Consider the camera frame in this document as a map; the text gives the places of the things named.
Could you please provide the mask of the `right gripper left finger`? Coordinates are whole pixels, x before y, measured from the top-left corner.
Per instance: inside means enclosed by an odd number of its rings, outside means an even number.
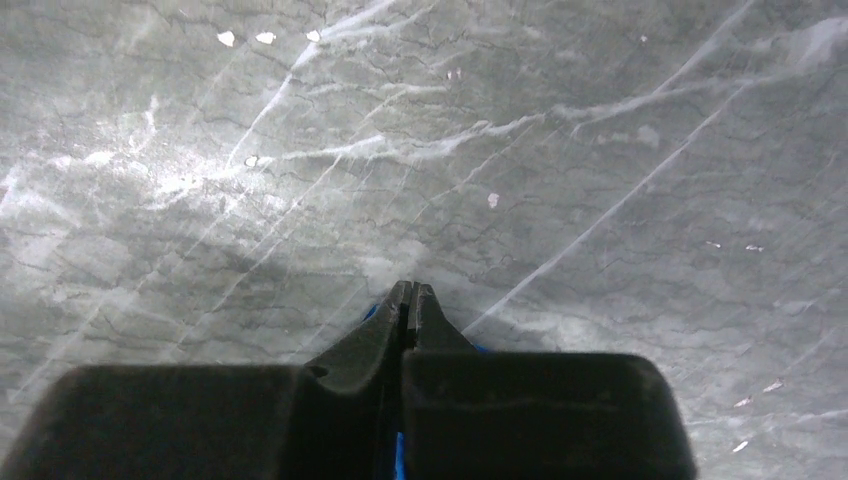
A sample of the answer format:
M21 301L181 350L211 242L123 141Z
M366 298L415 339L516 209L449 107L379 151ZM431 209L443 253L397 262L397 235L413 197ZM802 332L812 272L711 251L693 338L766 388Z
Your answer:
M412 285L301 364L86 365L45 392L5 479L391 479Z

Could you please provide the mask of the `blue underwear white trim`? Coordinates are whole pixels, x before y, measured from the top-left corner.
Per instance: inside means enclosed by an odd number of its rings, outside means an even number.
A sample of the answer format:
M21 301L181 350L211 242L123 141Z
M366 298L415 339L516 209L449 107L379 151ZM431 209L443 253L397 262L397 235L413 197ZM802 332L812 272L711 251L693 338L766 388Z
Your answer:
M372 317L376 313L378 308L379 308L378 304L373 304L371 306L370 310L364 316L362 322L364 322L365 320L368 320L370 317ZM484 348L483 346L478 345L478 344L474 344L474 347L479 352L489 352L490 351L489 349ZM393 479L395 479L395 480L405 480L405 479L407 479L405 466L404 466L404 453L405 453L404 433L403 433L401 427L398 427L398 431L397 431L397 434L396 434L395 457L394 457L394 477L393 477Z

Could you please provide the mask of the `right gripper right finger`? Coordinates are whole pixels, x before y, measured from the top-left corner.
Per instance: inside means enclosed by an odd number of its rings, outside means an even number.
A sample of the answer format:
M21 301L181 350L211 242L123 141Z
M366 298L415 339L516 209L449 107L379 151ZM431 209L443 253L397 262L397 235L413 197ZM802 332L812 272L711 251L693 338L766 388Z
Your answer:
M672 389L648 359L479 349L421 283L411 289L407 324L407 478L697 477Z

